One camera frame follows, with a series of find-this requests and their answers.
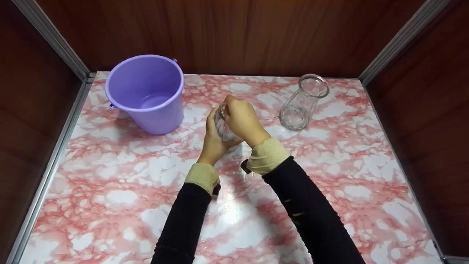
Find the person's right hand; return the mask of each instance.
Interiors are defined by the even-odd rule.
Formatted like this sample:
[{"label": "person's right hand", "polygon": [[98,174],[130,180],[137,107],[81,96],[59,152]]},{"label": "person's right hand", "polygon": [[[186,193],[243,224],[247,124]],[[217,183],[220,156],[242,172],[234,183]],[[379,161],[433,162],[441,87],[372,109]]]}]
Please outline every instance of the person's right hand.
[{"label": "person's right hand", "polygon": [[251,148],[271,137],[262,127],[250,103],[237,99],[232,95],[225,98],[225,103],[228,108],[225,111],[226,124],[233,133],[245,140]]}]

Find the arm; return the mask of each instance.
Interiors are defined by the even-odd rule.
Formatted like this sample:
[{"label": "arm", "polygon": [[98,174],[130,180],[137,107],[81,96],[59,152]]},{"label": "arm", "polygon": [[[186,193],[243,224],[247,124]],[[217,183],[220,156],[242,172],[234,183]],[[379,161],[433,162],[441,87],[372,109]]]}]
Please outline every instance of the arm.
[{"label": "arm", "polygon": [[254,147],[247,165],[275,191],[314,263],[364,264],[336,211],[278,140]]},{"label": "arm", "polygon": [[[196,163],[192,166],[156,243],[151,264],[194,261],[205,213],[212,200],[213,184],[217,183],[218,176],[211,165]],[[201,185],[212,187],[205,189]]]},{"label": "arm", "polygon": [[242,142],[240,138],[221,140],[213,120],[215,112],[216,108],[212,109],[207,117],[202,153],[189,170],[174,201],[151,264],[190,264],[194,261],[205,213],[214,189],[215,193],[219,190],[220,180],[213,166],[228,149]]}]

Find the hand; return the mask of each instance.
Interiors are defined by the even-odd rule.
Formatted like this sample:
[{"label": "hand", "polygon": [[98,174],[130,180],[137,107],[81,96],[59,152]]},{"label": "hand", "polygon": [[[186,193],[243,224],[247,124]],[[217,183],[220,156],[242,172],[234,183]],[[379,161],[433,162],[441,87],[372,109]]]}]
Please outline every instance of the hand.
[{"label": "hand", "polygon": [[250,103],[231,95],[225,98],[225,103],[228,108],[225,112],[225,122],[231,131],[244,139],[251,148],[271,137],[262,127]]},{"label": "hand", "polygon": [[204,148],[202,149],[199,160],[197,160],[198,163],[207,163],[214,166],[230,148],[243,142],[241,138],[235,138],[230,141],[221,140],[220,136],[218,136],[214,120],[217,110],[218,107],[212,109],[207,117],[205,124],[207,132],[204,138]]}]

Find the purple bucket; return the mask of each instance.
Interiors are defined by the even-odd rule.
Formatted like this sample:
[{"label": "purple bucket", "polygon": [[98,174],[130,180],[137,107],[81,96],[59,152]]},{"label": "purple bucket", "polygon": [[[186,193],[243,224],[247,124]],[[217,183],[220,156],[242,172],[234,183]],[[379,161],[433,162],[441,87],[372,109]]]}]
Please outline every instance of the purple bucket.
[{"label": "purple bucket", "polygon": [[114,67],[107,77],[106,95],[143,130],[162,135],[182,123],[183,87],[184,75],[176,60],[140,55]]}]

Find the bucket rim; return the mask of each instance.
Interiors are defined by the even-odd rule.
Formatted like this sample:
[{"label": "bucket rim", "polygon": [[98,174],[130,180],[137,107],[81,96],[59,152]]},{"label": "bucket rim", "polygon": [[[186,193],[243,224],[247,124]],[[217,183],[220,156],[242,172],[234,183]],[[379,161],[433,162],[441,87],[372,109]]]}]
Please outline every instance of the bucket rim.
[{"label": "bucket rim", "polygon": [[[151,108],[144,108],[144,109],[141,109],[141,108],[132,108],[132,107],[127,107],[127,106],[124,106],[124,105],[121,105],[120,103],[118,103],[112,96],[111,94],[109,93],[109,82],[108,80],[111,79],[111,77],[113,76],[113,74],[124,64],[128,63],[128,62],[131,62],[131,61],[134,61],[134,60],[137,60],[137,59],[140,59],[140,58],[158,58],[158,59],[163,59],[167,62],[170,62],[172,65],[174,65],[176,67],[176,69],[178,70],[179,72],[179,75],[181,77],[181,83],[179,84],[179,87],[177,89],[177,91],[174,93],[173,96],[171,96],[168,100],[166,100],[164,103],[162,104],[159,104],[157,106],[154,106],[154,107],[151,107]],[[138,55],[138,56],[134,56],[134,57],[130,57],[122,62],[120,62],[119,64],[117,64],[112,70],[111,72],[109,73],[109,75],[107,76],[106,78],[106,84],[105,84],[105,92],[106,92],[106,96],[107,98],[109,99],[109,101],[118,109],[121,109],[121,110],[124,110],[124,111],[128,111],[128,112],[139,112],[139,113],[142,113],[142,112],[150,112],[150,111],[154,111],[154,110],[158,110],[158,109],[161,109],[167,105],[169,105],[170,103],[172,103],[176,97],[178,97],[180,94],[182,94],[182,89],[184,88],[184,74],[181,70],[181,68],[179,67],[179,65],[173,60],[173,59],[170,59],[168,57],[165,57],[165,56],[160,56],[160,55],[155,55],[155,54],[144,54],[144,55]]]}]

